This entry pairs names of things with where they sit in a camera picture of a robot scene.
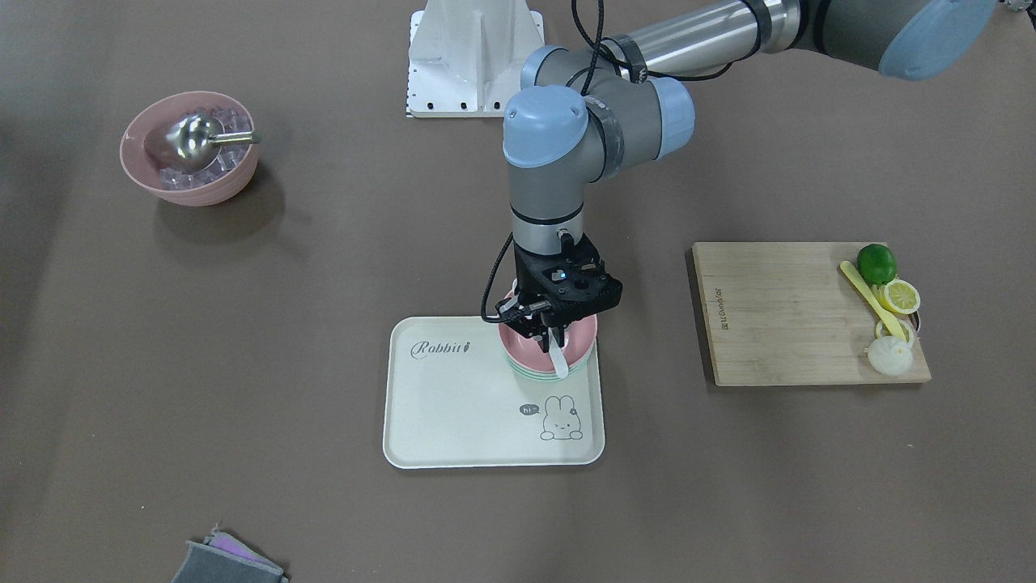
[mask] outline rabbit illustration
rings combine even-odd
[[[544,441],[582,439],[582,425],[579,422],[576,404],[571,397],[547,398],[543,411],[547,415],[543,418],[543,433],[540,434],[540,439]]]

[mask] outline metal ice scoop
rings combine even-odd
[[[144,151],[159,168],[197,172],[215,159],[223,144],[257,144],[255,132],[223,133],[223,123],[211,115],[192,113],[169,127],[159,127],[144,138]]]

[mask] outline lemon slice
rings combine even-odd
[[[893,279],[877,288],[877,303],[893,314],[911,315],[921,308],[917,287],[901,279]]]

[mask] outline white tray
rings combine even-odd
[[[596,347],[555,382],[512,370],[478,317],[408,318],[388,352],[382,447],[397,468],[585,465],[604,451]]]

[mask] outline brown table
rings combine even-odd
[[[168,581],[217,521],[298,582],[1032,577],[1024,17],[925,83],[793,51],[692,84],[692,143],[589,188],[626,283],[604,456],[404,472],[381,454],[388,333],[474,314],[509,229],[499,121],[404,117],[423,7],[0,1],[0,580]],[[568,3],[533,8],[578,46]],[[617,32],[689,6],[607,8]],[[268,138],[217,207],[119,167],[128,121],[189,89]],[[709,382],[694,241],[867,239],[924,294],[930,383]]]

